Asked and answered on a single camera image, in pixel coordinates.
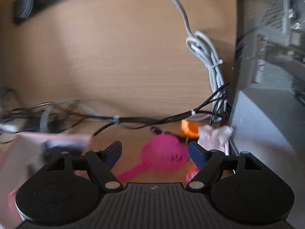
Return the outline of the pink cardboard box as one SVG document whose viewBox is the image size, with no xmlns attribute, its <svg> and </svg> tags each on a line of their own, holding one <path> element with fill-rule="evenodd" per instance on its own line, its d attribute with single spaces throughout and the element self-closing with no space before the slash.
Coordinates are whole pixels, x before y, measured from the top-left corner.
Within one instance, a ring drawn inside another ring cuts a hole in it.
<svg viewBox="0 0 305 229">
<path fill-rule="evenodd" d="M 14 204 L 17 189 L 44 166 L 44 143 L 49 148 L 74 147 L 83 151 L 91 142 L 86 134 L 19 133 L 1 150 L 1 228 L 16 228 L 22 219 Z"/>
</svg>

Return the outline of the pink plastic strainer scoop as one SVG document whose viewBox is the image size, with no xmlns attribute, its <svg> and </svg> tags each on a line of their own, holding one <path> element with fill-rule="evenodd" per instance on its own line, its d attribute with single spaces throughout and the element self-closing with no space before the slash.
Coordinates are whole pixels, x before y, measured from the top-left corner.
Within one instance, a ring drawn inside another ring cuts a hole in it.
<svg viewBox="0 0 305 229">
<path fill-rule="evenodd" d="M 125 182 L 147 169 L 171 171 L 183 166 L 188 159 L 188 149 L 173 135 L 164 133 L 151 139 L 141 150 L 141 163 L 117 175 Z"/>
</svg>

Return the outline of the orange plastic toy piece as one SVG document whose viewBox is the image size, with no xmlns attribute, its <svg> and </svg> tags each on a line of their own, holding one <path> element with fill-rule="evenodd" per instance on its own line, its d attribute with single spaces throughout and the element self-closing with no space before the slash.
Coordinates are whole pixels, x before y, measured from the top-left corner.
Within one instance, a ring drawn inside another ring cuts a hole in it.
<svg viewBox="0 0 305 229">
<path fill-rule="evenodd" d="M 186 119 L 183 119 L 180 123 L 180 128 L 183 134 L 188 138 L 198 138 L 199 136 L 199 127 L 200 125 L 195 122 L 190 122 Z"/>
</svg>

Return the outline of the white pink wrapper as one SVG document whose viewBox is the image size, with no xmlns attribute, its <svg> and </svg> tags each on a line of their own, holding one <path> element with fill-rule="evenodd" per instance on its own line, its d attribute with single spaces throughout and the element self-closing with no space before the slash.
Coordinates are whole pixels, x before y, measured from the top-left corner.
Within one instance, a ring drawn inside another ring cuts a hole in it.
<svg viewBox="0 0 305 229">
<path fill-rule="evenodd" d="M 213 128 L 210 125 L 204 125 L 198 129 L 197 143 L 206 150 L 220 150 L 227 156 L 229 155 L 229 138 L 233 134 L 233 129 L 230 126 L 222 126 Z"/>
</svg>

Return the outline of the white glass computer case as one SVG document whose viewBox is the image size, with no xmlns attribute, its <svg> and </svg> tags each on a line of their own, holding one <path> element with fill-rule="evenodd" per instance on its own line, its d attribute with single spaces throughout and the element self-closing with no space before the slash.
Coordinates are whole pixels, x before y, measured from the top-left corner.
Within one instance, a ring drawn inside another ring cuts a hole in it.
<svg viewBox="0 0 305 229">
<path fill-rule="evenodd" d="M 304 228 L 304 0 L 237 0 L 237 14 L 232 143 L 293 189 L 288 222 Z"/>
</svg>

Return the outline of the orange plastic bowl piece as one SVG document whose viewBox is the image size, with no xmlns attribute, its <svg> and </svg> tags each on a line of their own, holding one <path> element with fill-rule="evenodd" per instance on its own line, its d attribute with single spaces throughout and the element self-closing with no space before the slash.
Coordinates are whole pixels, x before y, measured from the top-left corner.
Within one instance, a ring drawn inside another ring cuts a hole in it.
<svg viewBox="0 0 305 229">
<path fill-rule="evenodd" d="M 186 184 L 189 183 L 191 181 L 191 179 L 193 179 L 193 177 L 195 175 L 197 175 L 198 172 L 199 172 L 199 170 L 198 170 L 197 166 L 193 163 L 187 172 Z"/>
</svg>

